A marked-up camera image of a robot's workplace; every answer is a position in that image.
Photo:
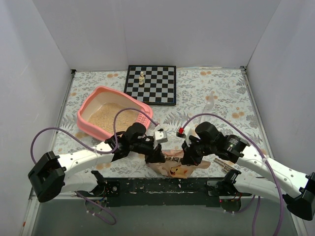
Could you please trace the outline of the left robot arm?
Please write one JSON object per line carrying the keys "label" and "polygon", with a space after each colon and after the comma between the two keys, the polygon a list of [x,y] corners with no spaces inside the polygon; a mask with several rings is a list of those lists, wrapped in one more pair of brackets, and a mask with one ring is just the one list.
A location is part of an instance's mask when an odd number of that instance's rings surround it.
{"label": "left robot arm", "polygon": [[165,130],[157,126],[153,135],[148,136],[146,127],[136,122],[126,131],[117,132],[94,147],[68,154],[56,155],[53,151],[43,154],[28,173],[28,178],[41,203],[62,192],[85,191],[98,197],[105,190],[102,175],[92,172],[87,177],[82,175],[83,170],[125,158],[130,152],[144,155],[146,162],[163,163],[165,156],[161,144],[165,142]]}

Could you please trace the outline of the peach cat litter bag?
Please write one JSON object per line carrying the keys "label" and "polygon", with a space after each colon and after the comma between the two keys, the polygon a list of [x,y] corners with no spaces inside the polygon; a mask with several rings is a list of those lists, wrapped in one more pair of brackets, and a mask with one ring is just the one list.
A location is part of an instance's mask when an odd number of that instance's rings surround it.
{"label": "peach cat litter bag", "polygon": [[184,152],[182,150],[165,150],[162,153],[165,157],[164,163],[148,163],[147,166],[157,174],[161,174],[166,177],[188,178],[195,169],[207,169],[211,165],[209,161],[204,160],[202,160],[197,166],[183,165],[181,163],[184,156]]}

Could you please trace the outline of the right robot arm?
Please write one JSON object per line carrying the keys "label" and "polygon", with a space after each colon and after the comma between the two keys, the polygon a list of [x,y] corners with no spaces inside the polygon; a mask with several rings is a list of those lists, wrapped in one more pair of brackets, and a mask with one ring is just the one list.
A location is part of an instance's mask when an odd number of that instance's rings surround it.
{"label": "right robot arm", "polygon": [[263,154],[248,141],[236,135],[224,135],[209,123],[199,124],[195,130],[180,127],[177,136],[185,141],[183,164],[198,165],[204,156],[214,154],[222,160],[248,168],[262,178],[250,177],[231,170],[219,187],[227,195],[237,192],[262,196],[283,202],[295,216],[311,221],[315,215],[315,175],[289,168]]}

